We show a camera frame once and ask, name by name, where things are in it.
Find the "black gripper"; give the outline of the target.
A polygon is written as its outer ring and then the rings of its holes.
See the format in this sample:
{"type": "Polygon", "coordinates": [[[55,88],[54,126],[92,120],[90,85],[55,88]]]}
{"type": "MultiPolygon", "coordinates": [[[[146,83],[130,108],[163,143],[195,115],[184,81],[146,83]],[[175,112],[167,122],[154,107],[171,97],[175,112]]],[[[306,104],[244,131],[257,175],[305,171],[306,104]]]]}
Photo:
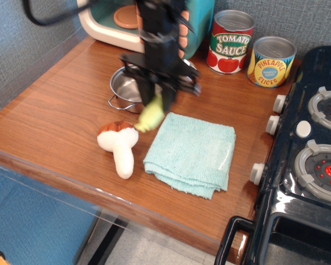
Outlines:
{"type": "Polygon", "coordinates": [[[144,53],[125,53],[120,56],[125,64],[126,75],[136,80],[144,106],[155,96],[155,84],[162,88],[163,110],[168,112],[180,89],[180,76],[190,76],[194,90],[198,85],[199,72],[188,66],[178,55],[176,39],[166,41],[144,41],[144,53]]]}

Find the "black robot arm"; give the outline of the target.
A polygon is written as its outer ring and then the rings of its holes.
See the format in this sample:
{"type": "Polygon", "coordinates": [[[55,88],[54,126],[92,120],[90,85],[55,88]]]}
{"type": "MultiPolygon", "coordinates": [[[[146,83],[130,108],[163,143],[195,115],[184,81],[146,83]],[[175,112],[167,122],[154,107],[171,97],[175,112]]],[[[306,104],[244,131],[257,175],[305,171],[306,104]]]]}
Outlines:
{"type": "Polygon", "coordinates": [[[199,72],[179,56],[179,28],[183,24],[194,31],[183,16],[185,1],[136,1],[142,20],[140,38],[143,53],[128,53],[121,56],[125,75],[133,78],[143,105],[148,105],[156,95],[155,86],[160,86],[162,108],[170,110],[177,95],[183,90],[199,94],[199,72]]]}

